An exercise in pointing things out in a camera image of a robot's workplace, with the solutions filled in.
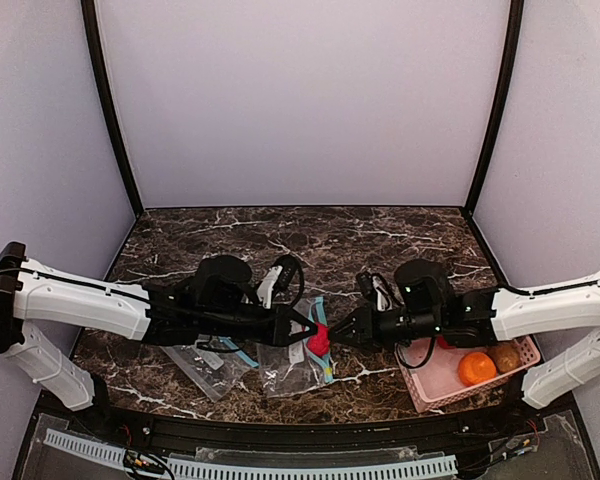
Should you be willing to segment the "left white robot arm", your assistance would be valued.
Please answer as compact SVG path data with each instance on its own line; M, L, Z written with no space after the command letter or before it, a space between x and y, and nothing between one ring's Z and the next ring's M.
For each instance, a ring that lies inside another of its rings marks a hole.
M258 285L231 255L206 258L172 286L122 285L54 270L11 242L0 253L0 356L73 412L107 416L105 382L76 366L36 326L53 321L113 333L153 346L193 345L200 336L288 347L318 334L297 311L300 297L275 303L304 281L297 258L279 257Z

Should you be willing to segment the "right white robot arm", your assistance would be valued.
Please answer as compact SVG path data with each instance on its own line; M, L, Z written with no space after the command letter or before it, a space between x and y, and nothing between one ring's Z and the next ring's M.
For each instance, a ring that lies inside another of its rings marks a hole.
M600 271L547 286L510 285L458 295L440 263L415 259L400 265L391 289L377 274L357 282L364 304L329 331L333 343L368 351L394 350L420 339L450 347L492 347L519 337L589 328L589 334L522 377L521 399L543 409L600 375Z

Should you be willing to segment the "red tomato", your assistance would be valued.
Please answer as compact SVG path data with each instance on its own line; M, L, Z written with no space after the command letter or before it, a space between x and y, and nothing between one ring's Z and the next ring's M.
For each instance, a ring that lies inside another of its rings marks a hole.
M454 350L457 349L457 346L449 343L443 336L438 336L436 338L437 346L444 350Z

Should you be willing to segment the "clear zip bag blue zipper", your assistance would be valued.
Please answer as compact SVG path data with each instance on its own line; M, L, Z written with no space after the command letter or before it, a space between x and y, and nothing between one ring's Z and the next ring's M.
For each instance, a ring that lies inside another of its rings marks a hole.
M334 382L330 351L317 355L309 340L287 347L257 346L258 372L266 397L291 397Z

